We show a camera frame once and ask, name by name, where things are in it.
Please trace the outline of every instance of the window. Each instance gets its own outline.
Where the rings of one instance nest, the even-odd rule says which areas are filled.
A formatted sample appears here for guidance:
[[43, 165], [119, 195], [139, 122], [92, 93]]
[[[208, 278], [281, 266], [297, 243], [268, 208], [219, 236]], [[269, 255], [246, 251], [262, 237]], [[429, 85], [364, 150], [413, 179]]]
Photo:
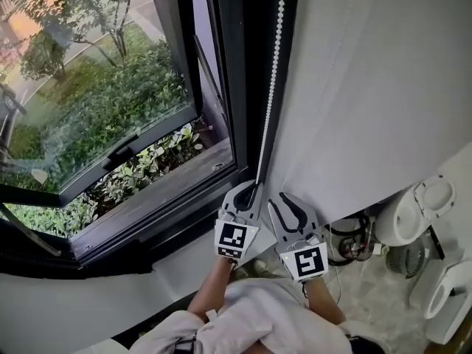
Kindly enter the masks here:
[[64, 237], [38, 234], [74, 269], [168, 248], [255, 175], [277, 12], [278, 0], [0, 0], [0, 202]]

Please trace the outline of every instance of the window handle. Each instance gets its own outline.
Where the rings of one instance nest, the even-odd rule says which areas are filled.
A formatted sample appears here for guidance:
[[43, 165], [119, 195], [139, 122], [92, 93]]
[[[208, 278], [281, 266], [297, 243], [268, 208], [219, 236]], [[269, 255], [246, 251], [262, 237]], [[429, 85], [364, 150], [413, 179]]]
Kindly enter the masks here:
[[136, 139], [138, 139], [138, 136], [133, 133], [116, 143], [106, 158], [102, 160], [102, 163], [100, 164], [102, 168], [111, 172], [126, 160], [133, 157], [133, 151], [128, 147], [128, 145]]

